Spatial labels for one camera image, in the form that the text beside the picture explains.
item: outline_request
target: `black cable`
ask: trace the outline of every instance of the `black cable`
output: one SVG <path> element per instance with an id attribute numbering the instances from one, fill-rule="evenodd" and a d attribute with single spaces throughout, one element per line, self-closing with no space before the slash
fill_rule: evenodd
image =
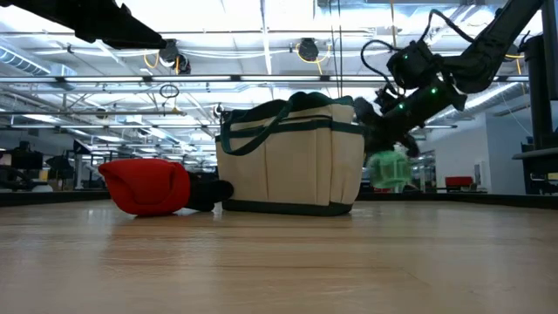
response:
<path id="1" fill-rule="evenodd" d="M 372 39 L 371 41 L 369 41 L 368 43 L 364 44 L 363 49 L 360 50 L 360 60 L 363 62 L 363 65 L 366 66 L 370 71 L 376 73 L 377 75 L 381 76 L 382 78 L 384 78 L 385 83 L 387 84 L 386 87 L 389 88 L 389 90 L 391 92 L 393 92 L 394 94 L 398 95 L 397 90 L 395 89 L 395 87 L 393 87 L 393 85 L 391 84 L 390 80 L 388 79 L 387 75 L 385 75 L 383 72 L 381 72 L 380 70 L 373 68 L 372 66 L 370 66 L 368 64 L 368 62 L 366 62 L 366 59 L 364 58 L 364 52 L 366 51 L 366 48 L 368 48 L 369 45 L 371 44 L 375 44 L 375 43 L 379 43 L 379 44 L 383 44 L 384 46 L 388 47 L 390 49 L 390 51 L 400 51 L 399 48 L 396 48 L 388 43 L 386 43 L 385 41 L 382 40 L 377 40 L 377 39 Z"/>
<path id="2" fill-rule="evenodd" d="M 330 17 L 333 19 L 331 13 L 331 0 L 330 0 Z M 337 84 L 337 96 L 341 97 L 341 90 L 339 89 L 339 80 L 337 80 L 337 56 L 335 55 L 335 33 L 333 32 L 333 24 L 331 24 L 331 48 L 333 48 L 333 65 L 335 66 L 335 82 Z"/>
<path id="3" fill-rule="evenodd" d="M 343 97 L 343 31 L 341 30 L 341 1 L 337 0 L 337 14 L 339 15 L 339 53 L 340 53 L 340 59 L 339 62 L 341 62 L 340 65 L 340 72 L 341 75 L 339 76 L 340 81 L 341 81 L 341 97 Z"/>
<path id="4" fill-rule="evenodd" d="M 454 30 L 456 33 L 458 33 L 458 35 L 460 35 L 463 39 L 465 39 L 469 43 L 472 43 L 474 41 L 474 39 L 472 37 L 465 34 L 465 32 L 462 31 L 458 25 L 456 25 L 454 22 L 452 22 L 452 20 L 449 19 L 449 17 L 446 17 L 442 12 L 440 12 L 438 10 L 430 10 L 430 14 L 428 15 L 428 25 L 425 28 L 425 32 L 420 37 L 420 40 L 425 40 L 426 35 L 428 35 L 428 31 L 430 30 L 430 26 L 432 24 L 432 17 L 434 15 L 437 15 L 437 16 L 441 17 L 444 20 L 444 22 L 446 22 L 447 26 L 449 26 L 452 30 Z"/>

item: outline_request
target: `white wall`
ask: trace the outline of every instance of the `white wall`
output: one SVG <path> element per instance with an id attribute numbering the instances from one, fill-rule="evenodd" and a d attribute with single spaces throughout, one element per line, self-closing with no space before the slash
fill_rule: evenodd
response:
<path id="1" fill-rule="evenodd" d="M 482 162 L 482 187 L 491 192 L 488 157 L 487 125 L 484 113 L 474 121 L 460 121 L 457 129 L 435 130 L 420 144 L 421 151 L 435 151 L 436 182 L 438 188 L 446 186 L 448 176 L 471 176 L 474 165 Z"/>
<path id="2" fill-rule="evenodd" d="M 527 143 L 531 131 L 529 119 L 517 120 L 512 115 L 494 117 L 487 115 L 487 137 L 490 158 L 492 193 L 500 195 L 524 195 L 525 178 L 521 160 L 513 160 L 521 153 L 521 142 Z"/>

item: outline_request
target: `green translucent object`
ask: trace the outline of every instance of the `green translucent object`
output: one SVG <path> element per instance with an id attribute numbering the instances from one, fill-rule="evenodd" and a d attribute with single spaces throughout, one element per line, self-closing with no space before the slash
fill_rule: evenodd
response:
<path id="1" fill-rule="evenodd" d="M 370 169 L 370 181 L 374 188 L 396 188 L 411 181 L 411 163 L 402 153 L 387 151 L 373 154 L 366 167 Z"/>

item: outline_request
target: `ceiling lamp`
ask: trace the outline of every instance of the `ceiling lamp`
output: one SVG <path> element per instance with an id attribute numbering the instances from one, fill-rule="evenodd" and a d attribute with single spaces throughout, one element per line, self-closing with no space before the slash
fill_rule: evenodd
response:
<path id="1" fill-rule="evenodd" d="M 110 141 L 110 142 L 123 142 L 124 140 L 122 140 L 120 137 L 116 137 L 116 136 L 108 136 L 108 135 L 99 135 L 97 136 L 97 138 L 99 138 L 100 140 L 105 140 L 105 141 Z"/>
<path id="2" fill-rule="evenodd" d="M 300 58 L 308 62 L 314 62 L 317 60 L 319 53 L 320 51 L 314 43 L 314 38 L 303 38 L 298 48 L 298 55 Z"/>

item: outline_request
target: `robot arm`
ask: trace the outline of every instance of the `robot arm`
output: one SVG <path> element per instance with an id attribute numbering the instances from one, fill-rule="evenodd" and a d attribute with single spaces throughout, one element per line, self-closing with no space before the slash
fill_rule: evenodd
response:
<path id="1" fill-rule="evenodd" d="M 418 90 L 409 97 L 395 98 L 386 92 L 393 91 L 388 83 L 376 100 L 383 116 L 375 114 L 365 100 L 357 99 L 357 117 L 371 128 L 368 152 L 390 149 L 395 142 L 405 144 L 409 131 L 424 126 L 427 119 L 449 105 L 463 111 L 466 94 L 482 92 L 491 85 L 510 46 L 544 1 L 510 0 L 479 36 L 466 37 L 471 45 L 460 56 L 433 55 L 424 41 L 428 29 L 418 42 L 412 41 L 394 54 L 387 67 L 396 84 Z M 433 14 L 441 15 L 434 10 L 430 19 Z"/>

